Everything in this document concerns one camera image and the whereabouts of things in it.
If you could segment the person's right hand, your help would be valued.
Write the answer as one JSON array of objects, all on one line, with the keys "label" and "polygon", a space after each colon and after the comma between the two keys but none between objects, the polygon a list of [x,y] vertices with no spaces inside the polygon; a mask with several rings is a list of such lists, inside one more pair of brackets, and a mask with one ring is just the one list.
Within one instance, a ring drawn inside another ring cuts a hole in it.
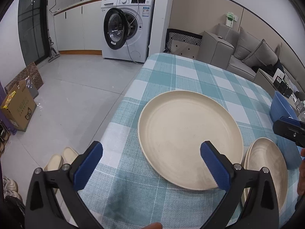
[{"label": "person's right hand", "polygon": [[299,180],[297,186],[298,195],[302,196],[305,191],[305,161],[302,160],[302,163],[299,166]]}]

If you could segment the person's left hand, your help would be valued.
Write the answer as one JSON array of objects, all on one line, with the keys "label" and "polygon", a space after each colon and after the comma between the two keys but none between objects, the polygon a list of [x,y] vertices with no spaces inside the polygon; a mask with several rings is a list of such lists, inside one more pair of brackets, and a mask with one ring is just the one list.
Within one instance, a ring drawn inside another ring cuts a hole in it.
[{"label": "person's left hand", "polygon": [[163,229],[163,226],[161,223],[155,222],[155,223],[149,224],[141,229]]}]

